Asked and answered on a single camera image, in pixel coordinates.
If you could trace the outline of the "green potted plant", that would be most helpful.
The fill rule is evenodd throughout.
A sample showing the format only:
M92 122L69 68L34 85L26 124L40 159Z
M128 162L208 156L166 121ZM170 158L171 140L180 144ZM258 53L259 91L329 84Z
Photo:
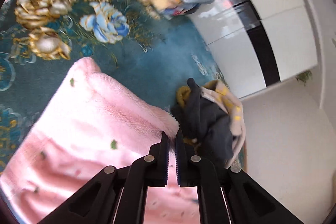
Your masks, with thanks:
M313 73L311 70L304 71L296 75L295 79L298 83L302 83L303 86L307 85L307 82L313 78Z

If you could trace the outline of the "pink fleece pajama garment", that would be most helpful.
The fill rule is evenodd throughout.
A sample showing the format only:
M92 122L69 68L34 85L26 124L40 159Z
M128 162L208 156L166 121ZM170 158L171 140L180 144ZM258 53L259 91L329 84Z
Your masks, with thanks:
M179 129L174 117L76 61L1 174L5 201L21 223L38 223L105 166L123 168Z

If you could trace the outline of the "dark navy garment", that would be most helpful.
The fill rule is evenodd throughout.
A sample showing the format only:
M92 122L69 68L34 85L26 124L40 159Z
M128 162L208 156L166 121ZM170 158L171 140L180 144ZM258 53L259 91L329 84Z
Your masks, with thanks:
M224 167L234 156L231 119L216 103L202 97L201 87L194 79L187 80L187 87L190 95L185 105L176 104L171 114L178 121L183 137L197 140L197 154Z

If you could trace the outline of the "teal floral bed blanket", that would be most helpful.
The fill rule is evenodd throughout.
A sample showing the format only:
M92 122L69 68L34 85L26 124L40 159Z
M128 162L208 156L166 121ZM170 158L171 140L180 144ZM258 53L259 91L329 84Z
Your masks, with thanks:
M39 119L72 65L90 57L148 104L170 110L175 93L189 78L204 84L222 73L192 21L186 16L154 19L137 0L108 0L126 17L122 39L99 41L80 26L93 14L88 2L76 0L71 11L47 26L71 51L68 59L45 60L23 41L28 30L15 16L16 0L1 7L1 168L5 169Z

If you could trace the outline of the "white black wardrobe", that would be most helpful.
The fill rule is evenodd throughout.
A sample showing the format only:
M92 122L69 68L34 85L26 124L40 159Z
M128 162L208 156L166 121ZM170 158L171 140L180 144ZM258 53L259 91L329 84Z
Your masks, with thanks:
M190 18L237 97L318 63L304 0L214 0Z

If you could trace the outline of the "beige yellow checked garment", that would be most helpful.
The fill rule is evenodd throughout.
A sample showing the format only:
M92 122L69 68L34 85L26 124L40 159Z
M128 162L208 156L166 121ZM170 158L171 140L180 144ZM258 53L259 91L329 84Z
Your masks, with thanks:
M201 86L201 96L217 104L230 117L230 130L235 139L232 142L233 156L224 165L228 168L238 158L246 139L243 105L221 80L213 80Z

